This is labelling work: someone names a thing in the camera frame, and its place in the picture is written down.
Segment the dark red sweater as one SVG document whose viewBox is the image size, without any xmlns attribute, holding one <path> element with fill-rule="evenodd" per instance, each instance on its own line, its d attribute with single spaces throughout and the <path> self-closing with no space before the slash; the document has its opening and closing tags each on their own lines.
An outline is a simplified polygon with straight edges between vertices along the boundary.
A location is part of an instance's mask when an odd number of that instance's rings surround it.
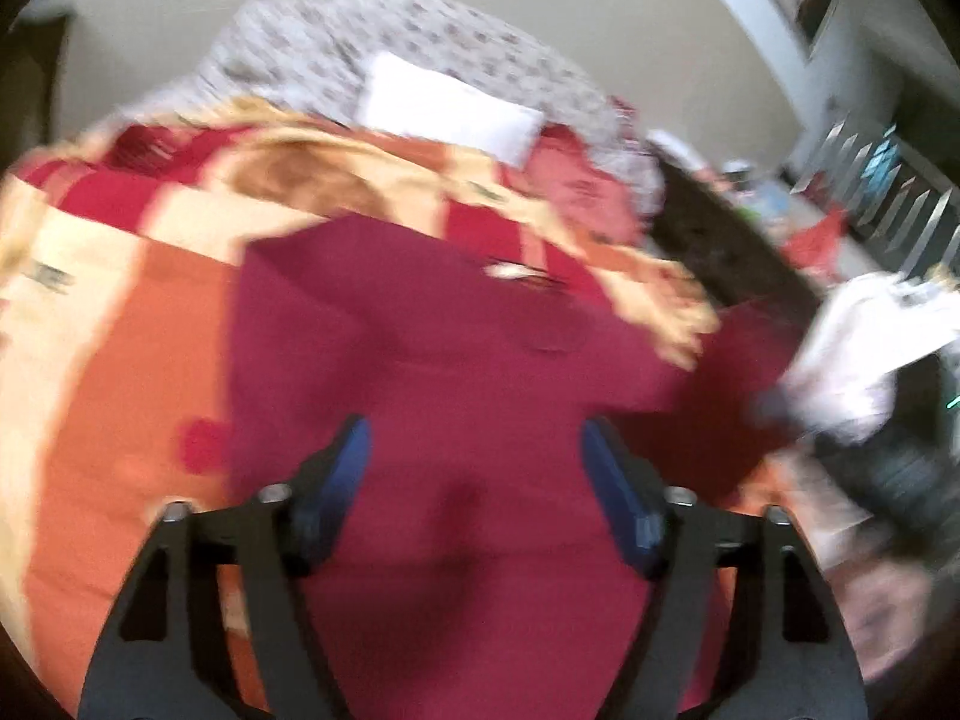
<svg viewBox="0 0 960 720">
<path fill-rule="evenodd" d="M 612 310 L 343 216 L 242 255 L 229 479 L 249 496 L 370 422 L 334 557 L 304 585 L 356 717 L 590 718 L 647 588 L 584 472 L 583 422 L 613 419 L 667 481 L 726 502 L 776 445 L 748 405 L 794 348 L 737 305 L 682 369 Z"/>
</svg>

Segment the red plastic bag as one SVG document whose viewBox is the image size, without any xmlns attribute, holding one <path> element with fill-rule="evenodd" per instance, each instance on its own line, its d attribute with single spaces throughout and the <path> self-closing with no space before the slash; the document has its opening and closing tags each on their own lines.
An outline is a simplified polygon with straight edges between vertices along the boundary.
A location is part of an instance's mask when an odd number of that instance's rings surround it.
<svg viewBox="0 0 960 720">
<path fill-rule="evenodd" d="M 838 205 L 812 226 L 793 232 L 779 248 L 794 270 L 832 281 L 838 252 L 846 236 L 846 215 Z"/>
</svg>

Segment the metal stair railing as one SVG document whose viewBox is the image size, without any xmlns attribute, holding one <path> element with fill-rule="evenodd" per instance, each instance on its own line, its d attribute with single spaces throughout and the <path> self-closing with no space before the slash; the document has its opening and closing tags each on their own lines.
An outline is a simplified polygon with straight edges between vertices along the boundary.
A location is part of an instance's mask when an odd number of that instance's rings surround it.
<svg viewBox="0 0 960 720">
<path fill-rule="evenodd" d="M 893 127 L 840 110 L 793 192 L 843 211 L 853 241 L 885 270 L 908 278 L 936 268 L 958 273 L 958 187 Z"/>
</svg>

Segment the dark carved wooden cabinet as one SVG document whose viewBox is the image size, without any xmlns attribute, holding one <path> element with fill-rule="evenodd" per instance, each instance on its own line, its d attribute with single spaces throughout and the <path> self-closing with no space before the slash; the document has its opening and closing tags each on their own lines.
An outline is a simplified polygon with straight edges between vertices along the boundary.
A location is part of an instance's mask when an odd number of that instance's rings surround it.
<svg viewBox="0 0 960 720">
<path fill-rule="evenodd" d="M 664 181 L 664 204 L 649 229 L 652 242 L 692 271 L 718 304 L 758 302 L 771 316 L 807 327 L 820 307 L 807 278 L 718 192 L 657 148 L 652 153 Z"/>
</svg>

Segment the orange red patterned blanket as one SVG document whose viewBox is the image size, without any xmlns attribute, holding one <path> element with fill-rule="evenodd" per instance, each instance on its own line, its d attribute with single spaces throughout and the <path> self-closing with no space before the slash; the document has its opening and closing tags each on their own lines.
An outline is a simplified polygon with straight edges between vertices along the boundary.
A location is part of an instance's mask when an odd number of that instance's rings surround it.
<svg viewBox="0 0 960 720">
<path fill-rule="evenodd" d="M 236 99 L 34 151 L 2 182 L 2 622 L 60 709 L 161 507 L 226 497 L 242 248 L 342 211 L 517 265 L 670 366 L 718 327 L 685 268 L 571 226 L 475 149 Z"/>
</svg>

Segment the red heart cushion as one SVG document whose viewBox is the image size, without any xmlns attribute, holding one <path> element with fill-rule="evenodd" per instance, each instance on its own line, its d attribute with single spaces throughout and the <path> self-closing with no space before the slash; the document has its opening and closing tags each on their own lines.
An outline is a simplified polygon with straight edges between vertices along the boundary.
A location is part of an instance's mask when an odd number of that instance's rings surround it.
<svg viewBox="0 0 960 720">
<path fill-rule="evenodd" d="M 592 164 L 581 138 L 562 124 L 548 124 L 521 169 L 523 187 L 553 205 L 571 226 L 609 244 L 633 245 L 641 223 L 630 188 Z"/>
</svg>

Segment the white pillow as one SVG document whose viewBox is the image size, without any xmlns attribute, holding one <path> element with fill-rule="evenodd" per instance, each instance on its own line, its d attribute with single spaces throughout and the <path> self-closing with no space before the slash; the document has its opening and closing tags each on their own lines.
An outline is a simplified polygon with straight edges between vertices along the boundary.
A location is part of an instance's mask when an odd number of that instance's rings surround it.
<svg viewBox="0 0 960 720">
<path fill-rule="evenodd" d="M 356 123 L 387 135 L 477 149 L 521 167 L 545 115 L 381 50 L 366 64 Z"/>
</svg>

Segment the floral grey quilt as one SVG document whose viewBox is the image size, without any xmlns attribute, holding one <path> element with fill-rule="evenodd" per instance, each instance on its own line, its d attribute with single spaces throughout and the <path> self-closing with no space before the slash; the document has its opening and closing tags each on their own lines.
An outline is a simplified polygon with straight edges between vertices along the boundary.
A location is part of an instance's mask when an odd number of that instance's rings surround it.
<svg viewBox="0 0 960 720">
<path fill-rule="evenodd" d="M 351 124 L 371 55 L 400 59 L 571 128 L 594 166 L 628 185 L 636 215 L 662 210 L 664 177 L 633 132 L 635 115 L 573 60 L 455 0 L 249 0 L 194 71 L 121 107 L 128 121 L 238 96 Z"/>
</svg>

